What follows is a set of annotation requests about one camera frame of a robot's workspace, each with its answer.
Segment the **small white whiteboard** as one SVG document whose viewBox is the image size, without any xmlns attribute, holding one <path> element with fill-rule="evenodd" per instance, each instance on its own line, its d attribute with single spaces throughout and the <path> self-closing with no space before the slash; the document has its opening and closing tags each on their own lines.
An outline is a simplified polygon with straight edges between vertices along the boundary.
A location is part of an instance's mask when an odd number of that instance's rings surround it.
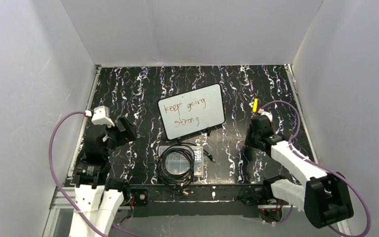
<svg viewBox="0 0 379 237">
<path fill-rule="evenodd" d="M 224 99 L 220 84 L 212 84 L 160 99 L 157 103 L 168 140 L 222 125 Z"/>
</svg>

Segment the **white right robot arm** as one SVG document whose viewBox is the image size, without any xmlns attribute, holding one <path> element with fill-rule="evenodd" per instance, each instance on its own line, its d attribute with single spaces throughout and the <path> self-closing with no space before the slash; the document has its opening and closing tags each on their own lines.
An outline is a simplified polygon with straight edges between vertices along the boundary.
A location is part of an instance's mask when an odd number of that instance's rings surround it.
<svg viewBox="0 0 379 237">
<path fill-rule="evenodd" d="M 268 116 L 251 118 L 245 145 L 265 152 L 299 181 L 294 184 L 283 176 L 268 178 L 263 181 L 261 198 L 292 204 L 318 229 L 353 217 L 354 210 L 343 176 L 317 167 L 295 150 L 286 137 L 274 132 Z"/>
</svg>

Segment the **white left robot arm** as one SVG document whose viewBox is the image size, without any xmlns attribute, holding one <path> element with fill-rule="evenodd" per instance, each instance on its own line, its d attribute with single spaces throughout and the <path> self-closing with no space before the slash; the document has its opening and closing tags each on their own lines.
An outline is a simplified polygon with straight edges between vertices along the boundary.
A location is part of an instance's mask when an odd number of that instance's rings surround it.
<svg viewBox="0 0 379 237">
<path fill-rule="evenodd" d="M 69 235 L 97 237 L 107 235 L 124 199 L 129 185 L 121 178 L 109 178 L 113 151 L 137 139 L 136 127 L 120 117 L 115 126 L 91 125 L 75 166 L 75 204 Z"/>
</svg>

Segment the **clear plastic parts box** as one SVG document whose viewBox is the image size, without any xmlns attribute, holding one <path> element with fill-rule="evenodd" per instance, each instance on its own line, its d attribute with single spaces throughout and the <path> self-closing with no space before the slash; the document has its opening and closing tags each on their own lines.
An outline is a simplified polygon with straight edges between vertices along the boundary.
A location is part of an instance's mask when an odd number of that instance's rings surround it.
<svg viewBox="0 0 379 237">
<path fill-rule="evenodd" d="M 194 171 L 195 177 L 204 175 L 204 150 L 201 146 L 160 146 L 158 154 L 161 156 L 169 150 L 167 156 L 163 156 L 164 167 L 167 173 L 181 175 L 190 169 Z"/>
</svg>

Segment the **aluminium front rail frame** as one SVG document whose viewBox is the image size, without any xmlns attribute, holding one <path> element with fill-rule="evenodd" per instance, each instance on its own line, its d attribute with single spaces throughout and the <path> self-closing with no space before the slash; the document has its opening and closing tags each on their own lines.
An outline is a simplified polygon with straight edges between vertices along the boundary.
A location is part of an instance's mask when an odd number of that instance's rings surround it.
<svg viewBox="0 0 379 237">
<path fill-rule="evenodd" d="M 273 197 L 261 184 L 195 184 L 183 191 L 173 190 L 165 185 L 129 185 L 121 189 L 125 200 L 123 205 L 147 206 L 152 203 L 169 202 L 235 202 L 245 205 L 271 204 Z"/>
</svg>

